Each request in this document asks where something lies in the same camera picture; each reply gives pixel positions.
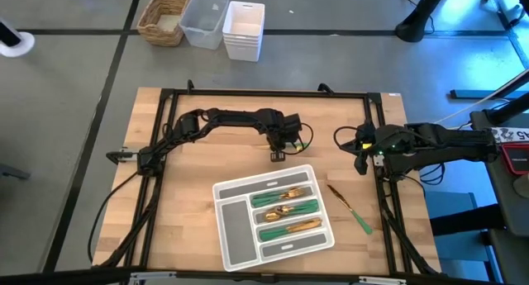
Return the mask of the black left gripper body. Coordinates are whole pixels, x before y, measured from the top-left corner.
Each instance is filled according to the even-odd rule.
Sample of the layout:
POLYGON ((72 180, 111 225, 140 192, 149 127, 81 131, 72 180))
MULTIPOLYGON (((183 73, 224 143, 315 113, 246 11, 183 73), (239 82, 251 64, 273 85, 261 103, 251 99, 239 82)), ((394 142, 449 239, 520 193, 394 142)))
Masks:
POLYGON ((260 124, 260 134, 266 136, 272 150, 285 150, 284 114, 278 110, 260 110, 260 124))

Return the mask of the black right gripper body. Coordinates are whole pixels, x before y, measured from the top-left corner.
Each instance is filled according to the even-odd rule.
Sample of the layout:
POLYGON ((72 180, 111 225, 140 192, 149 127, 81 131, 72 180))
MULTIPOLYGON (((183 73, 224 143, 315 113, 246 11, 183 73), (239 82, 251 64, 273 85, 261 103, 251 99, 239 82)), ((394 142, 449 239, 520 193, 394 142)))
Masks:
POLYGON ((369 156, 377 155, 384 150, 389 139, 399 133, 400 126, 385 125, 376 128, 372 122, 366 122, 356 128, 355 138, 353 139, 352 154, 360 155, 363 153, 369 156), (372 146, 366 150, 362 149, 363 143, 371 143, 372 146))

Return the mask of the green-handled gold spoon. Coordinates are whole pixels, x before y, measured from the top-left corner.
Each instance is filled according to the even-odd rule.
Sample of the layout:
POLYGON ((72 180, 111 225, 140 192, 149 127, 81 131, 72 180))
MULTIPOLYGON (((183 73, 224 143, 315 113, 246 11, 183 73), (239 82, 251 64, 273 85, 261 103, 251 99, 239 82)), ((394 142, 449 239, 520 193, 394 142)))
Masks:
POLYGON ((289 216, 280 216, 274 212, 274 208, 267 211, 264 215, 264 218, 267 222, 273 222, 273 221, 279 221, 282 218, 289 217, 289 216))
POLYGON ((295 205, 278 206, 274 212, 280 216, 293 216, 298 214, 308 214, 319 210, 318 200, 312 199, 305 202, 300 202, 295 205))

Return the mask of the white plastic cutlery organizer tray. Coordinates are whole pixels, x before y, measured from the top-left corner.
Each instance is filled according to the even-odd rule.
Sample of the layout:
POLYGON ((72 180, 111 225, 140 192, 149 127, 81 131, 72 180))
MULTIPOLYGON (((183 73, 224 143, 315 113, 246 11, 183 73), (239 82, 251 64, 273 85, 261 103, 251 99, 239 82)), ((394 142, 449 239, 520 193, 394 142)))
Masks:
POLYGON ((330 249, 330 219, 313 168, 304 164, 213 185, 223 267, 228 272, 330 249), (317 199, 319 210, 267 222, 277 206, 317 199))

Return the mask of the black stand with round base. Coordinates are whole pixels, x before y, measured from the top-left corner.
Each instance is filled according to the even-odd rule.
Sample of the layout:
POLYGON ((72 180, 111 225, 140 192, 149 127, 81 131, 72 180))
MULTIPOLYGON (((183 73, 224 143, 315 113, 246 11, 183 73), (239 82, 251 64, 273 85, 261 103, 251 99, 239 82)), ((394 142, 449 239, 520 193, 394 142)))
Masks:
POLYGON ((425 25, 441 0, 419 0, 414 10, 395 27, 395 35, 406 42, 421 41, 425 25))

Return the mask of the clear plastic bin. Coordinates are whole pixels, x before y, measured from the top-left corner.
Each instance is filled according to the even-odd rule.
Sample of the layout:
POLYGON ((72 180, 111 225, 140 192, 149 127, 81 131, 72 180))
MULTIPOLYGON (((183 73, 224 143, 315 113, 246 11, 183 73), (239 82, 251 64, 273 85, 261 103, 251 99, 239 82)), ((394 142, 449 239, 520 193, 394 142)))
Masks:
POLYGON ((188 43, 216 50, 230 0, 190 0, 179 22, 188 43))

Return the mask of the white printed paper tag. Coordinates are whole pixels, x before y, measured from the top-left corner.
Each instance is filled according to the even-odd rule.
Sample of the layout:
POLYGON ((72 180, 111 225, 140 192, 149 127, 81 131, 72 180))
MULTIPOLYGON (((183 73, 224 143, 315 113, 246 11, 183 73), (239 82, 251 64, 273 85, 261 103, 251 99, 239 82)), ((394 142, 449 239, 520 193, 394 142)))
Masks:
POLYGON ((492 127, 491 131, 495 141, 499 144, 529 143, 529 128, 492 127))

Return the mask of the dark grey side table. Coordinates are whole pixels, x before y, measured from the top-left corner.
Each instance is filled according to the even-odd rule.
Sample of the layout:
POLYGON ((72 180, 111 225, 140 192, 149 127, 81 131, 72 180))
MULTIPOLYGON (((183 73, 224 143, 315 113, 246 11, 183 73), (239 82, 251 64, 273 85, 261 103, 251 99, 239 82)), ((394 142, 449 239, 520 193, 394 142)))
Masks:
MULTIPOLYGON (((485 112, 471 112, 472 127, 492 127, 485 112)), ((529 128, 529 113, 522 113, 505 122, 507 128, 529 128)), ((529 198, 515 192, 512 184, 518 178, 510 173, 504 157, 485 163, 507 229, 517 236, 529 237, 529 198)))

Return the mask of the grey round object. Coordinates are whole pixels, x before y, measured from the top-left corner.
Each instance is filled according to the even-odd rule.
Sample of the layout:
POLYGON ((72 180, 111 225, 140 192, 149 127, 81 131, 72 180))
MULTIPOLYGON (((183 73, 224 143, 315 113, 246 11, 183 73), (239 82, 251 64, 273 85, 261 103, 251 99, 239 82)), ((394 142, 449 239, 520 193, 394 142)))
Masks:
POLYGON ((529 199, 529 173, 517 178, 512 186, 519 196, 529 199))

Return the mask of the black clamp with silver jaw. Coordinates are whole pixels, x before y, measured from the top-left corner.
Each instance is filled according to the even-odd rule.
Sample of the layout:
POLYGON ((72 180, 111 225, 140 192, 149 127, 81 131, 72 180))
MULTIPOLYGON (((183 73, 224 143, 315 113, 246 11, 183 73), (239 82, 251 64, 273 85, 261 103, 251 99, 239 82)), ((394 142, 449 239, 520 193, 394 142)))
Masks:
POLYGON ((127 150, 111 151, 106 153, 106 157, 114 164, 136 161, 137 153, 127 150))

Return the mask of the black crossbar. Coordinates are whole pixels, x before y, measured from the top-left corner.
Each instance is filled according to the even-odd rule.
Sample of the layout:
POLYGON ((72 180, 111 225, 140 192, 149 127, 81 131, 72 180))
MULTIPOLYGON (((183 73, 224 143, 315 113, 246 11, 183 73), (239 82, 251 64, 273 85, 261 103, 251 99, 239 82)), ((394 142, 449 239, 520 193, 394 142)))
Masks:
MULTIPOLYGON (((116 268, 94 267, 71 271, 0 276, 0 285, 108 285, 112 283, 128 283, 132 273, 155 271, 164 270, 149 271, 142 266, 116 268)), ((368 276, 303 273, 229 273, 211 271, 175 272, 177 273, 175 278, 226 279, 236 282, 254 281, 265 284, 278 282, 358 283, 359 276, 368 276)), ((415 273, 391 273, 388 276, 374 277, 405 279, 407 281, 407 285, 512 285, 510 283, 495 283, 462 278, 449 278, 442 274, 427 275, 415 273)))

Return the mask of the dark grey furniture foot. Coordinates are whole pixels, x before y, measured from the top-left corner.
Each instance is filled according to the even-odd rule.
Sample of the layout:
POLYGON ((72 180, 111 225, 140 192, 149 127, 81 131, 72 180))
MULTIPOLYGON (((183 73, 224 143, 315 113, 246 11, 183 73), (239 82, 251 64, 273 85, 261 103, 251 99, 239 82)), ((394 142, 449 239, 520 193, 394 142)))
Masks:
POLYGON ((0 163, 0 176, 27 180, 31 175, 21 169, 16 169, 12 166, 0 163))

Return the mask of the white round stand base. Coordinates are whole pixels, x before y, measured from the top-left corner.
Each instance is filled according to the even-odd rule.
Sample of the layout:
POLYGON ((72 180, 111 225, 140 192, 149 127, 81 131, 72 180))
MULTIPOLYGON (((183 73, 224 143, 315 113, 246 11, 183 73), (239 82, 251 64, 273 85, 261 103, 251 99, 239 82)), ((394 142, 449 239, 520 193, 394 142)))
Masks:
POLYGON ((16 58, 29 53, 36 43, 35 37, 12 28, 0 17, 0 55, 16 58))

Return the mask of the black metal table frame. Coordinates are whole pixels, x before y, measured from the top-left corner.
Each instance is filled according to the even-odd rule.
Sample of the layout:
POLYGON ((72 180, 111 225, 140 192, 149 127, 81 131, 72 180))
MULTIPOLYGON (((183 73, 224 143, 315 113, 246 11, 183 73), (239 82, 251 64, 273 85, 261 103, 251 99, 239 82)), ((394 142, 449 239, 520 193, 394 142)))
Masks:
POLYGON ((317 176, 331 221, 335 245, 315 253, 264 264, 237 273, 303 273, 377 275, 389 273, 384 233, 374 176, 359 175, 350 155, 336 148, 352 137, 352 127, 367 115, 383 114, 386 121, 406 120, 402 99, 389 93, 316 91, 249 91, 195 88, 140 88, 130 114, 124 144, 138 150, 150 143, 169 116, 196 108, 216 107, 254 111, 274 108, 297 113, 305 123, 303 153, 273 163, 263 136, 251 129, 221 127, 193 144, 175 149, 165 168, 160 203, 155 215, 148 268, 165 271, 225 272, 213 204, 215 183, 310 164, 317 176), (372 228, 367 235, 351 213, 332 194, 332 185, 372 228))

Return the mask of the silver corner bracket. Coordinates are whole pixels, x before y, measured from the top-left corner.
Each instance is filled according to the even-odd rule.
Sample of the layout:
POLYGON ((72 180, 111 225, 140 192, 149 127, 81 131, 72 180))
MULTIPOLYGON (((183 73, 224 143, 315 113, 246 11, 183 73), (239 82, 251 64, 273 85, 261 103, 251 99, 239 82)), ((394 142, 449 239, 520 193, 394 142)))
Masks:
POLYGON ((374 276, 359 276, 358 283, 366 283, 369 285, 407 285, 405 279, 374 276))
POLYGON ((145 285, 147 281, 175 278, 175 271, 155 271, 155 272, 136 272, 132 273, 127 285, 145 285))

